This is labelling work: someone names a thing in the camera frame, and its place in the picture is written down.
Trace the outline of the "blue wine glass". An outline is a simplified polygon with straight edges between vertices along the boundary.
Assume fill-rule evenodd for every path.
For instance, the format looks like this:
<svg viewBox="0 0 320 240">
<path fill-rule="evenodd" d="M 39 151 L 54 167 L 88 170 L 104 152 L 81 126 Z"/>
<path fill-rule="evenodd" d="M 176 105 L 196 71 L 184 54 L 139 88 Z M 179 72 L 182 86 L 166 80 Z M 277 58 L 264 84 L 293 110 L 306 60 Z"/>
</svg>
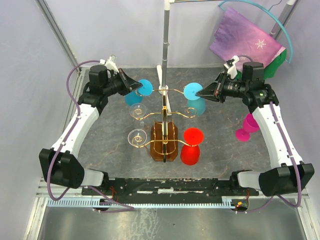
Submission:
<svg viewBox="0 0 320 240">
<path fill-rule="evenodd" d="M 154 88 L 149 80 L 141 79 L 138 82 L 141 83 L 142 86 L 124 97 L 124 102 L 128 106 L 141 103 L 144 97 L 150 96 L 153 93 Z"/>
<path fill-rule="evenodd" d="M 197 82 L 188 83 L 183 89 L 183 95 L 187 99 L 187 107 L 191 108 L 191 113 L 201 116 L 206 110 L 205 100 L 196 95 L 203 87 Z"/>
</svg>

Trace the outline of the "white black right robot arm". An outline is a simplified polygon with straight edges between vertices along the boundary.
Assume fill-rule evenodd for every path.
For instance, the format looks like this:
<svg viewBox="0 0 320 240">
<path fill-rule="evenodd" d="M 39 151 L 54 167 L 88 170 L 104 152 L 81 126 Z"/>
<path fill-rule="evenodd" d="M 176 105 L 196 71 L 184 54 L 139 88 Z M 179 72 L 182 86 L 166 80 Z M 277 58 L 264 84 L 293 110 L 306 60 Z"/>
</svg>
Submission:
<svg viewBox="0 0 320 240">
<path fill-rule="evenodd" d="M 271 169 L 265 172 L 242 170 L 233 172 L 229 191 L 236 196 L 252 188 L 267 196 L 301 194 L 315 173 L 311 163 L 304 163 L 284 125 L 278 98 L 264 80 L 264 66 L 249 61 L 242 66 L 237 79 L 236 60 L 227 60 L 224 71 L 197 97 L 223 103 L 226 97 L 241 98 L 262 133 L 270 157 Z"/>
</svg>

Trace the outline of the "magenta wine glass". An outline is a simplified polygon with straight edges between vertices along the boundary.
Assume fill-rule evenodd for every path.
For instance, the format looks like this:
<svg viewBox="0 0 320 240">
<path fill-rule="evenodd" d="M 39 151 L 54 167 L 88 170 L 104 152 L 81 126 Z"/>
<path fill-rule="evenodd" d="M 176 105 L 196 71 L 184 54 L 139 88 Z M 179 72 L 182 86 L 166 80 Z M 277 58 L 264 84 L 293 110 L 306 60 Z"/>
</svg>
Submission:
<svg viewBox="0 0 320 240">
<path fill-rule="evenodd" d="M 247 142 L 251 138 L 252 133 L 256 133 L 260 129 L 257 121 L 254 119 L 253 115 L 249 113 L 242 123 L 242 128 L 239 128 L 235 132 L 235 137 L 240 142 Z"/>
</svg>

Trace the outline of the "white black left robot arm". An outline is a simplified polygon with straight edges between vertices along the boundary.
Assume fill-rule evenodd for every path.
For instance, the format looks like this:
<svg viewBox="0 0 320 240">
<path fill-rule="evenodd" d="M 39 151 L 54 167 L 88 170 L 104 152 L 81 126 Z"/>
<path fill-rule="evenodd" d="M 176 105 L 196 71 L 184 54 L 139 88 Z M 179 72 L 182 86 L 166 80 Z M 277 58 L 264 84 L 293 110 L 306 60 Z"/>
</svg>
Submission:
<svg viewBox="0 0 320 240">
<path fill-rule="evenodd" d="M 94 122 L 108 104 L 110 96 L 135 93 L 143 85 L 130 78 L 121 68 L 108 69 L 98 64 L 90 68 L 89 81 L 76 101 L 76 111 L 61 137 L 51 148 L 43 148 L 39 161 L 45 182 L 50 185 L 77 189 L 93 186 L 99 195 L 110 191 L 110 182 L 103 172 L 85 169 L 78 161 L 82 143 Z"/>
</svg>

